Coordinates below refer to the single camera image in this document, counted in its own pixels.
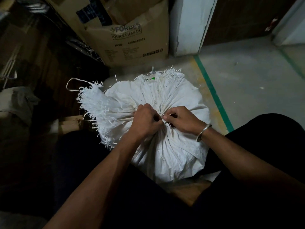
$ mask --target concrete floor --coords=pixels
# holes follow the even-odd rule
[[[114,84],[114,74],[119,81],[134,80],[152,66],[163,70],[173,65],[200,89],[213,127],[223,134],[265,113],[286,115],[305,128],[304,58],[305,46],[279,49],[269,37],[254,38],[203,47],[199,56],[170,56],[165,61],[113,69],[104,84]],[[204,69],[209,80],[203,78]]]

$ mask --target person's right arm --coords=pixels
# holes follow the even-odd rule
[[[196,136],[207,125],[184,106],[169,109],[162,118],[179,131]],[[201,139],[215,152],[231,174],[249,188],[305,203],[305,185],[298,180],[251,154],[211,127],[204,131]]]

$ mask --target brown door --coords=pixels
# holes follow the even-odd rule
[[[203,45],[268,35],[295,0],[218,0]]]

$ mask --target tied sack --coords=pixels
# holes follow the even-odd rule
[[[139,104],[149,103],[160,115],[185,106],[197,118],[210,123],[209,110],[198,88],[176,69],[140,75],[134,81],[120,81],[103,93],[102,84],[80,88],[77,100],[95,121],[102,143],[114,148],[132,124]],[[204,168],[208,147],[196,136],[180,132],[168,123],[146,138],[136,150],[132,164],[157,183],[195,175]]]

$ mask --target hand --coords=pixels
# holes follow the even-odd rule
[[[155,134],[164,125],[162,118],[150,104],[140,104],[134,113],[134,119],[129,132],[143,140]]]
[[[170,114],[175,114],[178,117],[174,118]],[[173,124],[179,131],[191,133],[198,136],[204,127],[207,125],[199,120],[191,111],[184,106],[170,108],[162,117],[166,122]]]

